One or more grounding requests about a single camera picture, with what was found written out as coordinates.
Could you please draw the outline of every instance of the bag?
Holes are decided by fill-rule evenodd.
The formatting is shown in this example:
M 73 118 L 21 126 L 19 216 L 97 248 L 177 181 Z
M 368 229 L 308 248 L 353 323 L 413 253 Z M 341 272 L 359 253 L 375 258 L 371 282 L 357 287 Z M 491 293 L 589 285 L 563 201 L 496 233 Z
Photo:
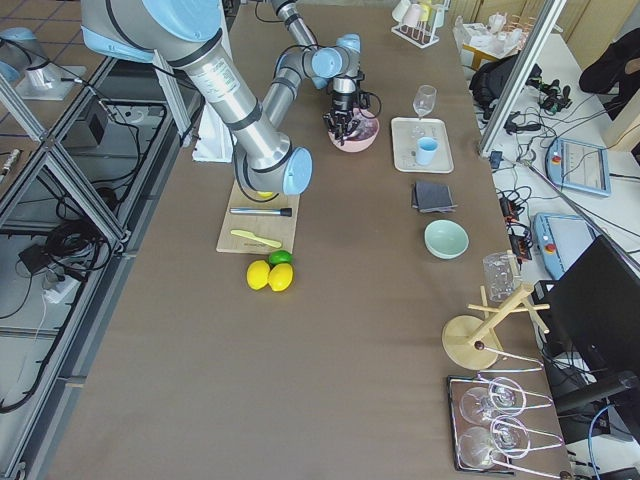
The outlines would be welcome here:
M 483 119 L 489 120 L 493 108 L 491 105 L 495 100 L 500 98 L 504 86 L 507 83 L 509 75 L 513 70 L 518 54 L 506 57 L 495 62 L 485 63 L 471 78 L 469 90 L 473 93 L 473 99 L 480 105 L 484 111 Z M 540 78 L 542 69 L 535 64 L 529 74 L 529 79 Z

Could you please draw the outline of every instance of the mint green bowl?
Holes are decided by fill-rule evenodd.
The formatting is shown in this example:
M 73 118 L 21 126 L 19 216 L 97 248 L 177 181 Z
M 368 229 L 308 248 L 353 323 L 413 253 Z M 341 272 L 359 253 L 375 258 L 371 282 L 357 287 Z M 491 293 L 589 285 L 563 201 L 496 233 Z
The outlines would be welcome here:
M 451 220 L 436 220 L 424 229 L 424 244 L 433 255 L 444 260 L 459 257 L 469 247 L 469 236 Z

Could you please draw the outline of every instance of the folded cloth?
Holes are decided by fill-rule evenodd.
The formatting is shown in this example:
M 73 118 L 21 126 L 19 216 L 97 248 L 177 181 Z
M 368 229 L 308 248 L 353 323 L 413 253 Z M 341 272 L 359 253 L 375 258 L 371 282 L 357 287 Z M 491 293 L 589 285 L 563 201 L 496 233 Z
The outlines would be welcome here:
M 453 212 L 453 204 L 448 185 L 418 180 L 411 190 L 411 206 L 420 213 Z

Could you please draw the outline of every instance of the black monitor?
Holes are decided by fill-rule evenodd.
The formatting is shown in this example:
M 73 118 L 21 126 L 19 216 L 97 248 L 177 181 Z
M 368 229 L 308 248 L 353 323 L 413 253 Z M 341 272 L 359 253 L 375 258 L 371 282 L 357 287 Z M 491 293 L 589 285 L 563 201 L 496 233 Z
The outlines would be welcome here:
M 554 322 L 597 379 L 570 399 L 609 397 L 640 442 L 640 278 L 599 236 L 548 298 Z

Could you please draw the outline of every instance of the person's arm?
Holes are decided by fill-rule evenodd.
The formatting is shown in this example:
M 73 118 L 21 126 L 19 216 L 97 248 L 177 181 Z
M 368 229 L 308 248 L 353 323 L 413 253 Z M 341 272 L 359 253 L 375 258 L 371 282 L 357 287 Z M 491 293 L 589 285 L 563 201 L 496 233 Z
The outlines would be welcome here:
M 580 89 L 589 93 L 607 93 L 627 73 L 626 67 L 631 63 L 631 73 L 640 69 L 636 59 L 640 54 L 640 28 L 630 31 L 620 40 L 609 45 L 602 56 L 580 76 Z

